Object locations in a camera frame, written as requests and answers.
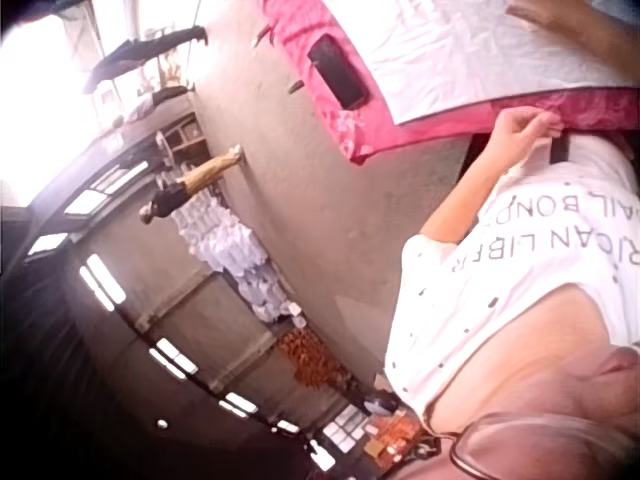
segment eyeglasses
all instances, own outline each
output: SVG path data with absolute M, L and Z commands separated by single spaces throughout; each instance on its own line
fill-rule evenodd
M 617 430 L 552 414 L 489 414 L 462 433 L 429 433 L 436 438 L 437 453 L 442 439 L 453 441 L 451 463 L 478 480 L 582 479 L 623 464 L 636 446 Z M 415 455 L 431 456 L 424 451 Z

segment concrete floor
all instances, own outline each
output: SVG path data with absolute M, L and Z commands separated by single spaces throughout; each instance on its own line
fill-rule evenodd
M 223 190 L 288 281 L 314 329 L 358 377 L 381 371 L 400 253 L 451 189 L 467 139 L 431 142 L 350 164 L 316 116 L 284 53 L 251 39 L 257 1 L 202 2 L 209 46 L 194 45 L 193 102 L 213 153 L 240 143 L 247 164 Z

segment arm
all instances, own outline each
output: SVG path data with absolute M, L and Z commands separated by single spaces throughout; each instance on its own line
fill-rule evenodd
M 558 137 L 563 128 L 560 117 L 540 108 L 500 112 L 487 147 L 420 233 L 441 243 L 460 242 L 502 174 L 524 160 L 537 139 Z
M 598 12 L 584 0 L 508 0 L 506 11 L 562 35 L 623 75 L 640 81 L 640 30 Z

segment hand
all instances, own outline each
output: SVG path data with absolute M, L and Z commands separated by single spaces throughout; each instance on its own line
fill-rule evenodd
M 507 0 L 505 12 L 547 30 L 560 32 L 589 6 L 584 0 Z
M 502 110 L 480 158 L 500 174 L 524 160 L 539 138 L 557 138 L 564 123 L 560 116 L 536 107 Z

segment white t-shirt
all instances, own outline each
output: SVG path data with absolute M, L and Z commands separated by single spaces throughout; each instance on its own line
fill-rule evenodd
M 547 293 L 582 288 L 611 343 L 640 339 L 640 201 L 630 162 L 599 137 L 570 138 L 569 161 L 550 142 L 511 169 L 460 245 L 416 235 L 385 373 L 418 415 L 491 336 Z
M 136 106 L 125 114 L 124 121 L 126 123 L 133 123 L 137 122 L 138 120 L 142 120 L 143 118 L 149 116 L 151 112 L 153 112 L 154 108 L 153 96 L 151 95 L 151 93 L 145 93 L 139 98 Z

